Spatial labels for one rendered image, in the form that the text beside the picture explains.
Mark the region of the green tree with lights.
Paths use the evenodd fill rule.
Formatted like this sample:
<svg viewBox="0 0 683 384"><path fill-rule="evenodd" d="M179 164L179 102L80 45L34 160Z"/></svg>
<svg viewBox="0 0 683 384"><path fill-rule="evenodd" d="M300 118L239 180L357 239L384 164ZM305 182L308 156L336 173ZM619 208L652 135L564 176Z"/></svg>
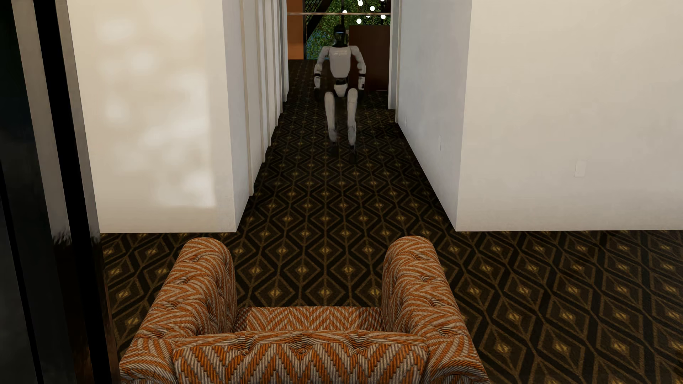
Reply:
<svg viewBox="0 0 683 384"><path fill-rule="evenodd" d="M303 12L391 12L392 0L303 0ZM389 25L390 16L304 16L305 59L316 59L323 46L334 43L334 27Z"/></svg>

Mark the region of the white right robot leg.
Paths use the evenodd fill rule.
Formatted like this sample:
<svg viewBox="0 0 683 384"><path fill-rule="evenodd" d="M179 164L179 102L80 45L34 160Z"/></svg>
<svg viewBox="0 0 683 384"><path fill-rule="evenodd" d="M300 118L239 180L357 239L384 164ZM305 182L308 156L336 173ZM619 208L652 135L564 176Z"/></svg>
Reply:
<svg viewBox="0 0 683 384"><path fill-rule="evenodd" d="M327 130L329 134L329 154L330 156L337 156L338 154L338 135L336 127L336 92L328 91L324 95L324 108L327 117Z"/></svg>

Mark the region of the dark brown wooden cabinet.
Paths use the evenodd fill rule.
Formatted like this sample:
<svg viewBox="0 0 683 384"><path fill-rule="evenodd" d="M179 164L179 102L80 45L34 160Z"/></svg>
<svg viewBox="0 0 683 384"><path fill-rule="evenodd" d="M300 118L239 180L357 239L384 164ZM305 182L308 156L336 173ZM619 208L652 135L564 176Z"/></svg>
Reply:
<svg viewBox="0 0 683 384"><path fill-rule="evenodd" d="M349 44L363 55L366 91L388 91L390 30L389 25L349 26Z"/></svg>

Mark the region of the white robot leg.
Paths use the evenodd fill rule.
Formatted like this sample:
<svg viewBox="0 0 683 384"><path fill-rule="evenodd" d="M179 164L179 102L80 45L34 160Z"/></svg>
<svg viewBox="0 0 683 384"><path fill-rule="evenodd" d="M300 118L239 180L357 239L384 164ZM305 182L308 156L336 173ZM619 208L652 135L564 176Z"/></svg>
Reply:
<svg viewBox="0 0 683 384"><path fill-rule="evenodd" d="M350 88L346 96L347 100L347 131L348 143L350 146L349 162L356 162L356 106L358 101L358 90Z"/></svg>
<svg viewBox="0 0 683 384"><path fill-rule="evenodd" d="M330 156L337 156L338 154L338 135L336 127L336 92L328 91L324 95L324 108L327 117L327 130L329 134L329 154Z"/></svg>

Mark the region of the dark glass door frame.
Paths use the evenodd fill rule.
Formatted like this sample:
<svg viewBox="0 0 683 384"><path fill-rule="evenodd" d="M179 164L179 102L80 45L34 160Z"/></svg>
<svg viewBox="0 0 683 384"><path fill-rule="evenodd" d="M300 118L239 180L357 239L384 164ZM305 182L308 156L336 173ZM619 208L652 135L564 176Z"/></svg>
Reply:
<svg viewBox="0 0 683 384"><path fill-rule="evenodd" d="M120 384L67 0L0 0L0 384Z"/></svg>

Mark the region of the white left robot leg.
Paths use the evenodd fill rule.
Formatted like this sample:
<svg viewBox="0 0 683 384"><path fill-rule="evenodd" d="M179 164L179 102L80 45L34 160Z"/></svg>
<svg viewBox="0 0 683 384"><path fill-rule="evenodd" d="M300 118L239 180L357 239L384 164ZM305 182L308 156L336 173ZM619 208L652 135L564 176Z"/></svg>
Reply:
<svg viewBox="0 0 683 384"><path fill-rule="evenodd" d="M356 106L358 101L358 90L350 88L346 96L347 100L347 131L348 143L350 146L349 162L356 162Z"/></svg>

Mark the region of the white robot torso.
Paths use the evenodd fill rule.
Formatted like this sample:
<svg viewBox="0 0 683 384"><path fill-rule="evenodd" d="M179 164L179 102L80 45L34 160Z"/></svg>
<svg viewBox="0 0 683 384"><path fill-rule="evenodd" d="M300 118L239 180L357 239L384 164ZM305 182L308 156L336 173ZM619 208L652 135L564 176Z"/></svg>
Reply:
<svg viewBox="0 0 683 384"><path fill-rule="evenodd" d="M349 88L348 75L351 70L351 57L353 50L351 46L329 47L328 57L332 77L335 79L335 92L341 94L343 87L345 92Z"/></svg>

